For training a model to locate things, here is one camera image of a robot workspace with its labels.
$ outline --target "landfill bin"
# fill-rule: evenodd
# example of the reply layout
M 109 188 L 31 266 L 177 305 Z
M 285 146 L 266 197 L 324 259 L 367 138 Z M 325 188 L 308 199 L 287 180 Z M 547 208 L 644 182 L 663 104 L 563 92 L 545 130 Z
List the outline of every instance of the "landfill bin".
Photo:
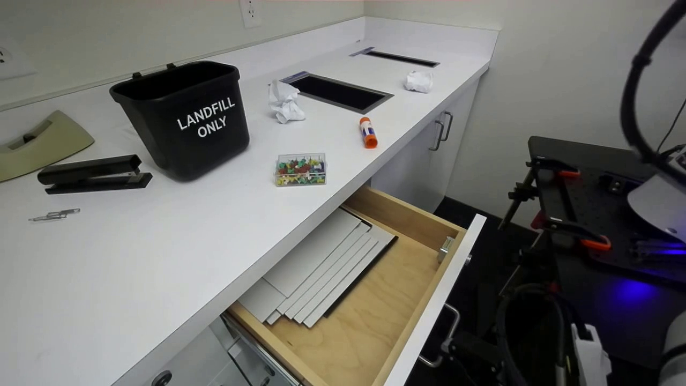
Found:
M 170 65 L 116 85 L 155 164 L 176 180 L 194 180 L 249 146 L 237 68 L 219 63 Z

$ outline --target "white wall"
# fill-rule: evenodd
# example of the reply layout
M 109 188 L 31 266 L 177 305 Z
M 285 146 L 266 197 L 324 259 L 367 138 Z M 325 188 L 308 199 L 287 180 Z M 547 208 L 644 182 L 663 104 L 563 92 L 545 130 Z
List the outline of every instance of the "white wall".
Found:
M 359 18 L 365 0 L 258 0 L 258 11 L 262 26 L 243 28 L 240 0 L 0 0 L 0 34 L 36 67 L 0 81 L 0 109 Z
M 503 214 L 510 205 L 506 193 L 524 176 L 530 136 L 625 146 L 619 132 L 624 77 L 667 4 L 668 0 L 367 0 L 367 14 L 501 28 L 448 195 Z M 686 96 L 683 47 L 683 36 L 672 38 L 655 56 L 647 89 L 640 90 L 640 123 L 654 141 Z M 528 205 L 517 222 L 530 223 L 536 210 L 536 205 Z

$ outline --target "cabinet handle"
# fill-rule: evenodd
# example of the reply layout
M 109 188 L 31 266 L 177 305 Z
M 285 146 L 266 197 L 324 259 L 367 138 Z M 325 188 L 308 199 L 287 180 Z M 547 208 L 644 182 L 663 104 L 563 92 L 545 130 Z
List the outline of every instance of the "cabinet handle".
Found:
M 440 123 L 440 121 L 433 121 L 434 125 L 440 125 L 441 127 L 441 132 L 437 133 L 437 141 L 434 141 L 434 146 L 433 149 L 429 149 L 430 152 L 437 152 L 440 149 L 441 149 L 441 138 L 444 138 L 444 132 L 446 132 L 446 125 L 444 123 Z
M 455 116 L 451 116 L 449 111 L 444 111 L 444 116 L 448 116 L 448 132 L 446 132 L 446 136 L 441 138 L 441 141 L 448 141 Z
M 434 361 L 426 361 L 425 356 L 419 356 L 419 363 L 425 363 L 425 365 L 430 367 L 430 370 L 441 367 L 444 356 L 449 353 L 449 344 L 451 344 L 457 325 L 459 325 L 459 319 L 461 319 L 459 311 L 457 311 L 451 305 L 446 303 L 444 309 L 448 309 L 448 311 L 455 316 L 455 319 L 451 319 L 451 325 L 449 325 L 448 337 L 446 337 L 444 344 L 441 344 L 441 354 L 440 354 Z
M 171 382 L 171 371 L 163 371 L 155 378 L 151 386 L 167 386 Z

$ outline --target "open drawer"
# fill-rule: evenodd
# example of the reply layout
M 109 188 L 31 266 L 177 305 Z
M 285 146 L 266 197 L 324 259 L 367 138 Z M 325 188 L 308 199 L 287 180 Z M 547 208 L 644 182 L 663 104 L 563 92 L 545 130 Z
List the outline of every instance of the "open drawer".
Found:
M 361 190 L 344 210 L 397 235 L 397 243 L 313 329 L 257 322 L 240 303 L 227 318 L 305 385 L 402 385 L 485 223 L 470 230 L 386 193 Z

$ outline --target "black stapler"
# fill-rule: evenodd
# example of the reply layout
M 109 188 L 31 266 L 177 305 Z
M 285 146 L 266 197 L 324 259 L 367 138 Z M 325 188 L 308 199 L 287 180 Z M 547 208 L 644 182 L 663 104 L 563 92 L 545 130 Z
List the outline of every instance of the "black stapler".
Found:
M 141 159 L 137 154 L 92 159 L 84 164 L 63 164 L 45 168 L 39 175 L 43 184 L 48 184 L 45 193 L 84 193 L 84 191 L 120 191 L 144 190 L 151 180 L 151 175 L 141 175 L 137 168 Z

